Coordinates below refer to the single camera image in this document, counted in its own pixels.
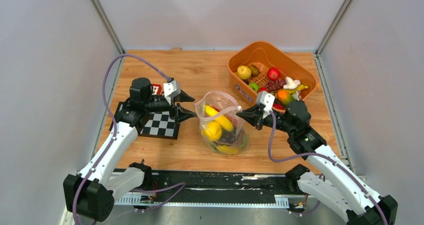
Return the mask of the yellow toy banana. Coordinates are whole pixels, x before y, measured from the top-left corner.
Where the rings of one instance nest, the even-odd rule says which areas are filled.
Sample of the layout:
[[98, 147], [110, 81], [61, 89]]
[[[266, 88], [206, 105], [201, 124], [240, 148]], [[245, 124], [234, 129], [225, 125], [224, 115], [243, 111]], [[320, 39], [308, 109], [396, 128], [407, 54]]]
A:
[[[219, 114], [219, 112], [212, 106], [204, 105], [203, 108], [204, 108], [204, 112], [206, 113], [206, 115], [208, 115], [209, 118], [217, 116]], [[213, 120], [217, 122], [222, 128], [224, 128], [225, 130], [229, 132], [234, 129], [232, 122], [224, 115], [220, 115], [214, 118]]]

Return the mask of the clear zip top bag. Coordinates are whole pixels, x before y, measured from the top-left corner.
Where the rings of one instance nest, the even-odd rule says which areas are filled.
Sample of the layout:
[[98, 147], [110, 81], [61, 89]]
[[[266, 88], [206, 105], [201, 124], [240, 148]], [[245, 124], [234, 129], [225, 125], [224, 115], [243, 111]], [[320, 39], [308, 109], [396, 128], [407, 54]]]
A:
[[242, 107], [234, 97], [222, 91], [210, 91], [194, 106], [201, 136], [214, 151], [237, 155], [249, 149], [245, 121], [237, 116]]

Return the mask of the dark toy grapes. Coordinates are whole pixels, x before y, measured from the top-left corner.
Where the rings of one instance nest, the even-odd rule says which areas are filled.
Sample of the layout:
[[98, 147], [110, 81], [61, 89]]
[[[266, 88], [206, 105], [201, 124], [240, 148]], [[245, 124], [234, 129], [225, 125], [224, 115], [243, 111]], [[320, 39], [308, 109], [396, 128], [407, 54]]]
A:
[[232, 131], [227, 131], [225, 129], [222, 130], [222, 134], [219, 143], [222, 144], [233, 144], [237, 139], [237, 130], [233, 129]]

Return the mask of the yellow toy bell pepper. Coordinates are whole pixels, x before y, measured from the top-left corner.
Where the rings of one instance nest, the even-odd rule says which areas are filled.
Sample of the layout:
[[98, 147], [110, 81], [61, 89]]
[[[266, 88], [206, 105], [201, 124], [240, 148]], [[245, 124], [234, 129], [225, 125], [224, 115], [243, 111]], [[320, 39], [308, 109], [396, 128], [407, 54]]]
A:
[[203, 126], [202, 135], [211, 142], [218, 141], [222, 136], [222, 127], [216, 121], [210, 121]]

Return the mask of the orange plastic basket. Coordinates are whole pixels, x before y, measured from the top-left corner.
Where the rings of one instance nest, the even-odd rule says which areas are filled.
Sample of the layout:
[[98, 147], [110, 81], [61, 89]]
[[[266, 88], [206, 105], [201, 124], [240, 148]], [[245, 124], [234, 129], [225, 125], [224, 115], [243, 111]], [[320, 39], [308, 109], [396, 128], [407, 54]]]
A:
[[[255, 65], [260, 73], [256, 77], [241, 80], [237, 76], [239, 66]], [[266, 41], [253, 42], [236, 54], [228, 61], [227, 70], [229, 74], [229, 86], [249, 105], [253, 105], [258, 93], [254, 92], [249, 83], [256, 83], [260, 89], [265, 89], [265, 85], [270, 81], [267, 72], [270, 68], [277, 68], [280, 71], [280, 78], [290, 77], [293, 80], [300, 80], [300, 98], [307, 99], [315, 92], [318, 80], [307, 69], [295, 62], [284, 52]]]

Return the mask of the green toy lettuce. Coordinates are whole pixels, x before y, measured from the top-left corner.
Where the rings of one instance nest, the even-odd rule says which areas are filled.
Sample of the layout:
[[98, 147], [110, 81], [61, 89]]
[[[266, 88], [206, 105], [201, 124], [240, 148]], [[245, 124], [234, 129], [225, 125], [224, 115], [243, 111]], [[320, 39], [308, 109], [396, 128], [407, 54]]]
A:
[[208, 145], [218, 153], [236, 155], [249, 148], [250, 142], [244, 130], [241, 130], [232, 144], [220, 143], [218, 141], [208, 142]]

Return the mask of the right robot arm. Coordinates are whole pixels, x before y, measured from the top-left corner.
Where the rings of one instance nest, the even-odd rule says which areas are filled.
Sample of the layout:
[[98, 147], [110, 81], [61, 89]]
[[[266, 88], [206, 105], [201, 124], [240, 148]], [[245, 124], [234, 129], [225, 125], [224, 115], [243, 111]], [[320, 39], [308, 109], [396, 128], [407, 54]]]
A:
[[302, 191], [312, 195], [348, 225], [395, 223], [397, 201], [366, 185], [336, 156], [323, 137], [310, 126], [311, 115], [302, 100], [290, 102], [283, 113], [271, 109], [269, 101], [258, 101], [236, 115], [257, 130], [270, 127], [271, 139], [277, 130], [286, 132], [294, 157], [303, 158], [324, 175], [320, 179], [305, 166], [297, 165], [287, 173], [289, 177], [285, 180], [290, 193]]

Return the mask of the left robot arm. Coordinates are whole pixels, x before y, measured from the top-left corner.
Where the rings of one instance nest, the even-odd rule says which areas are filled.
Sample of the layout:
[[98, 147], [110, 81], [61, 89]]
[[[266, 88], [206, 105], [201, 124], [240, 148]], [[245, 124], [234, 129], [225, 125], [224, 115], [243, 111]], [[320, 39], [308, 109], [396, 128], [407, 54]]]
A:
[[183, 102], [194, 102], [195, 98], [184, 92], [177, 81], [169, 78], [162, 88], [163, 94], [154, 95], [148, 78], [134, 79], [122, 109], [111, 116], [112, 129], [97, 154], [78, 174], [69, 174], [64, 179], [66, 208], [76, 225], [81, 223], [79, 216], [103, 222], [115, 202], [125, 194], [135, 188], [142, 192], [152, 188], [152, 169], [142, 162], [134, 162], [120, 175], [111, 176], [151, 113], [168, 112], [177, 124], [196, 117], [195, 112], [181, 106]]

